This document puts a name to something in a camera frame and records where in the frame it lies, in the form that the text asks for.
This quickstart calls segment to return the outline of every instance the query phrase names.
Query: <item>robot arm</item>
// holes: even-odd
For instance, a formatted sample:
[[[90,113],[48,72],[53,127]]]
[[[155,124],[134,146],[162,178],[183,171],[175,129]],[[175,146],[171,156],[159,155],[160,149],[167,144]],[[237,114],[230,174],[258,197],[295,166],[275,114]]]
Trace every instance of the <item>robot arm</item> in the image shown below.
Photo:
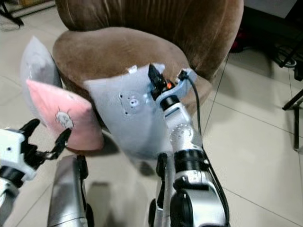
[[[39,123],[34,119],[20,130],[0,129],[0,227],[11,214],[23,183],[33,180],[39,166],[46,160],[57,159],[67,145],[71,129],[58,137],[52,151],[37,151],[28,139]]]
[[[169,201],[170,224],[172,227],[227,227],[229,226],[229,211],[225,195],[222,191],[207,155],[202,147],[201,135],[194,129],[191,117],[179,101],[187,94],[186,78],[195,80],[192,70],[182,70],[176,86],[171,85],[163,76],[150,65],[149,77],[153,84],[152,96],[164,111],[164,120],[170,133],[170,143],[173,149],[175,193],[170,199],[165,199],[170,191],[169,182],[164,182],[168,158],[160,155],[157,173],[161,177],[162,186],[158,201]],[[150,220],[150,226],[159,225],[157,212],[155,221]]]

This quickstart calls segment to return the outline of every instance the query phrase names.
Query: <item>armchair seat cushion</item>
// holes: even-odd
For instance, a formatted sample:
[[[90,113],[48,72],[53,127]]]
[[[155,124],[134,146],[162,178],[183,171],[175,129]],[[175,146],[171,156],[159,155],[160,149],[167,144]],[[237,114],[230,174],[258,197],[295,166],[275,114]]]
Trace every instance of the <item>armchair seat cushion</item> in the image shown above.
[[[175,81],[182,68],[189,68],[185,54],[173,43],[142,31],[109,27],[96,31],[63,33],[55,42],[53,57],[66,87],[91,101],[83,82],[127,73],[127,69],[163,63],[164,76]],[[196,86],[203,103],[211,83],[198,77]],[[196,110],[194,92],[182,100],[191,114]]]

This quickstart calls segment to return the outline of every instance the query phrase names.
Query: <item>tile floor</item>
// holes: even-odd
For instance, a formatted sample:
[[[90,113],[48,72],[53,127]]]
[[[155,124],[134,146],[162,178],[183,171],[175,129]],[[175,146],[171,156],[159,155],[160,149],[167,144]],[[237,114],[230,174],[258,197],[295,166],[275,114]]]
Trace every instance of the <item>tile floor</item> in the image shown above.
[[[51,52],[56,38],[67,30],[55,8],[25,17],[24,22],[19,31],[0,32],[0,128],[19,128],[33,118],[18,79],[31,36]],[[230,54],[201,106],[205,148],[226,191],[233,227],[303,227],[303,154],[292,149],[293,114],[281,109],[303,87],[293,74],[256,50]],[[32,142],[41,150],[53,145],[42,126]],[[156,178],[141,176],[121,151],[114,150],[87,158],[86,186],[88,201],[98,214],[96,226],[145,226]],[[46,225],[55,166],[55,161],[45,163],[22,187],[5,227]]]

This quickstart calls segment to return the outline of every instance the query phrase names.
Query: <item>black stand leg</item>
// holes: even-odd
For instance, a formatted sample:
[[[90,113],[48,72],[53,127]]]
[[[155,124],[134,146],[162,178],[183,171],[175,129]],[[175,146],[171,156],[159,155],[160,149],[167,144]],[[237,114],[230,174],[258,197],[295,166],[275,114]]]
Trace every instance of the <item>black stand leg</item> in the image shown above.
[[[283,110],[289,110],[301,97],[303,97],[303,89],[296,94],[291,100],[288,101],[288,103],[283,106]]]
[[[299,110],[298,105],[294,106],[294,150],[299,149]]]
[[[299,151],[299,111],[300,104],[303,103],[303,89],[296,94],[288,103],[283,106],[283,110],[289,110],[290,108],[294,111],[294,150]]]
[[[19,25],[19,26],[23,26],[24,23],[23,21],[18,18],[18,17],[13,17],[11,13],[9,13],[9,11],[7,10],[5,4],[4,4],[4,0],[0,0],[0,6],[2,6],[3,10],[0,9],[0,15],[4,16],[5,18],[11,20],[12,22],[14,22],[15,24]]]

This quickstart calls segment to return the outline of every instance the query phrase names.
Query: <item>velvet upholstery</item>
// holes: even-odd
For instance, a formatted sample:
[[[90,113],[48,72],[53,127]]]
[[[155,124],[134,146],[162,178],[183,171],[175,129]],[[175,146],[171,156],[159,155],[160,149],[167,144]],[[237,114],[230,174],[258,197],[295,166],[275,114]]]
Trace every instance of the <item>velvet upholstery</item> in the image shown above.
[[[194,69],[201,103],[243,13],[243,0],[57,0],[56,5],[69,31],[56,41],[53,57],[68,89],[88,98],[84,80],[159,62],[166,65],[166,77]],[[194,93],[184,101],[193,114]]]

